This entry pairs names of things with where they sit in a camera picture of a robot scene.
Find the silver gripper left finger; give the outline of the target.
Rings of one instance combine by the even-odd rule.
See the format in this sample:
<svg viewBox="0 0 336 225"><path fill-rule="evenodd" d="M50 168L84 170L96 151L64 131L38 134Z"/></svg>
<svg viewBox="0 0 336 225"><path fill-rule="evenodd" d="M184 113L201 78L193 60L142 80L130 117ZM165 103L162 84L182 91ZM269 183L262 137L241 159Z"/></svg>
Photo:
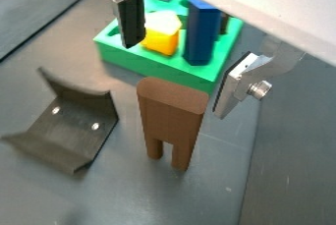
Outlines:
<svg viewBox="0 0 336 225"><path fill-rule="evenodd" d="M144 27L144 1L142 0L112 0L113 13L118 20L122 45L130 48L145 37Z"/></svg>

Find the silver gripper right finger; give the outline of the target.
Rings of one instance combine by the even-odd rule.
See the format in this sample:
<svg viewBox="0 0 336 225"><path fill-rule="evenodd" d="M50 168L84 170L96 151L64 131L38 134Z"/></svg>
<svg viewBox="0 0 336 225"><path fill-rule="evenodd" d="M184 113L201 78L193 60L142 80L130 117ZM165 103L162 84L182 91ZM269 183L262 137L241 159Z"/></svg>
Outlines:
<svg viewBox="0 0 336 225"><path fill-rule="evenodd" d="M213 115L222 119L248 95L261 100L272 89L268 79L290 71L305 52L266 35L261 42L261 54L248 51L224 73Z"/></svg>

